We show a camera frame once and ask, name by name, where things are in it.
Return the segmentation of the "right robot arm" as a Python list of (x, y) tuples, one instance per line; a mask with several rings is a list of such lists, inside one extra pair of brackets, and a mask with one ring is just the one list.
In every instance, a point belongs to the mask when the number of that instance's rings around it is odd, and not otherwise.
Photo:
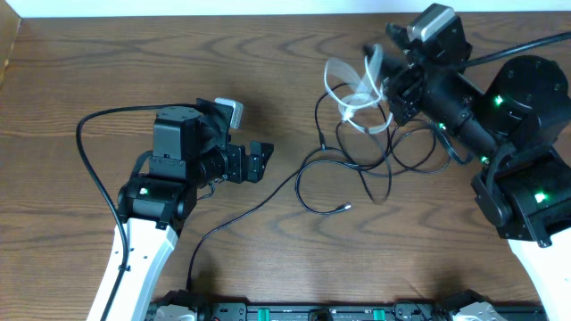
[(554, 144), (570, 122), (568, 82), (554, 61), (508, 60), (480, 91), (450, 62), (385, 59), (398, 124), (422, 112), (480, 157), (476, 203), (507, 240), (550, 320), (570, 318), (570, 167)]

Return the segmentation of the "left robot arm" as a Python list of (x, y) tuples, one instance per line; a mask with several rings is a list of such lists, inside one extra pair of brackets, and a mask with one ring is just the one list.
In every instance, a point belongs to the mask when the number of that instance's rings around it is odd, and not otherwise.
[(116, 221), (111, 256), (88, 317), (145, 318), (160, 274), (199, 198), (217, 180), (257, 183), (271, 143), (231, 142), (242, 106), (229, 100), (155, 105), (153, 148), (143, 152), (109, 202)]

